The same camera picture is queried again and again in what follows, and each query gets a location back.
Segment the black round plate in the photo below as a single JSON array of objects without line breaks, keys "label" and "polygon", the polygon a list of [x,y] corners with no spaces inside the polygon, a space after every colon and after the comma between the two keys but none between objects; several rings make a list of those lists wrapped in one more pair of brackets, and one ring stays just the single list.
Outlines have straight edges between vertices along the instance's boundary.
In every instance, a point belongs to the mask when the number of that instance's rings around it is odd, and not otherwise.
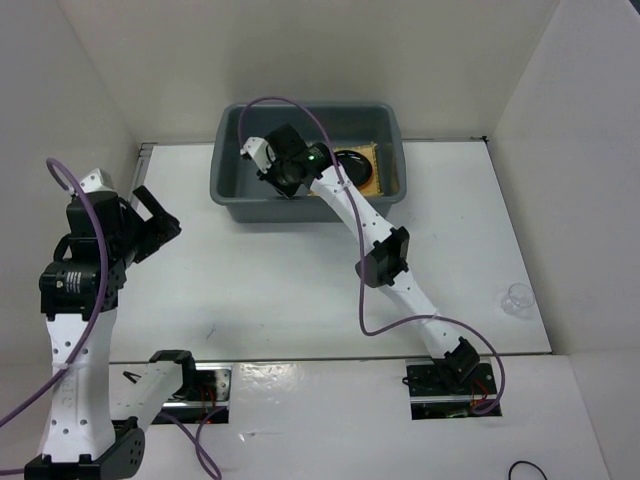
[{"label": "black round plate", "polygon": [[357,188],[364,187],[372,179],[373,165],[364,154],[355,150],[338,150],[335,157]]}]

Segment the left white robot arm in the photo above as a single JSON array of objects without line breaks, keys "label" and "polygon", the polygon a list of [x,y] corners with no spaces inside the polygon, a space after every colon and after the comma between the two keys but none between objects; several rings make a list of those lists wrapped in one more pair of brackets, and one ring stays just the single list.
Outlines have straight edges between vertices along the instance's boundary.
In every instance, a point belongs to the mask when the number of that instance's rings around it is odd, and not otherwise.
[{"label": "left white robot arm", "polygon": [[145,432],[170,398],[199,387],[188,350],[159,350],[116,407],[110,405],[109,358],[126,271],[176,238],[180,223],[144,186],[133,192],[143,219],[108,188],[74,195],[70,231],[39,280],[51,342],[49,424],[27,479],[129,479],[140,469]]}]

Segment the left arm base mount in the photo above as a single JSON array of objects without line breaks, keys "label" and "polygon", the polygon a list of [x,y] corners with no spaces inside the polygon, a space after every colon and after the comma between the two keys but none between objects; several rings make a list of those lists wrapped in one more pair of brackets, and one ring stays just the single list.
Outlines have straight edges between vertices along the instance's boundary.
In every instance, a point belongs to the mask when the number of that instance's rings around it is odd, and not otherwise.
[{"label": "left arm base mount", "polygon": [[189,393],[172,396],[162,411],[184,424],[199,424],[210,413],[207,423],[225,424],[229,418],[231,382],[231,365],[197,364],[195,386]]}]

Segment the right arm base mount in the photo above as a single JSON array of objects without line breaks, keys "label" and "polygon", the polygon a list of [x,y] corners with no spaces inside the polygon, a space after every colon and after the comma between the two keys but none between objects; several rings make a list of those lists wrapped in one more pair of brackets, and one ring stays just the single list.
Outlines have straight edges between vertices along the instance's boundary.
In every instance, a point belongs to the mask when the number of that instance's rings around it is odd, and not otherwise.
[{"label": "right arm base mount", "polygon": [[409,395],[411,419],[450,420],[482,417],[477,409],[489,407],[498,386],[491,363],[483,360],[459,386],[446,386],[433,361],[405,362],[402,378]]}]

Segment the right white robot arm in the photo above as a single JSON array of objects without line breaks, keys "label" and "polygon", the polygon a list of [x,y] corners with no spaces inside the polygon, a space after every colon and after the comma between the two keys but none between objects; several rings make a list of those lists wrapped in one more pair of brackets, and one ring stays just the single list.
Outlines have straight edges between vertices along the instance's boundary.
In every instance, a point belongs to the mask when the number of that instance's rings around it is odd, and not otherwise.
[{"label": "right white robot arm", "polygon": [[[373,177],[371,161],[357,149],[330,151],[322,142],[307,143],[286,124],[264,138],[250,137],[241,155],[254,161],[258,177],[291,198],[300,187],[321,198],[358,241],[360,259],[358,316],[362,333],[381,335],[412,323],[431,355],[438,382],[450,393],[463,391],[473,380],[480,356],[471,343],[447,325],[417,285],[408,264],[410,234],[389,223],[360,192]],[[381,291],[406,316],[378,330],[366,328],[364,289]]]}]

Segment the bamboo woven mat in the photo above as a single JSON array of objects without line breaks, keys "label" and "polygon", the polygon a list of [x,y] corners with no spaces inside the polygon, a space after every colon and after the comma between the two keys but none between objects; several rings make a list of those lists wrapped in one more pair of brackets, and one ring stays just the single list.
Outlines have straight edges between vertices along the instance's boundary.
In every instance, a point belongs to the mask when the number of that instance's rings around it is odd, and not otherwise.
[{"label": "bamboo woven mat", "polygon": [[360,146],[336,147],[334,149],[334,152],[338,150],[355,150],[356,152],[364,154],[371,161],[373,165],[373,177],[364,187],[358,188],[358,190],[366,197],[381,196],[382,188],[380,186],[379,169],[378,169],[377,154],[376,154],[377,144],[370,143],[370,144],[360,145]]}]

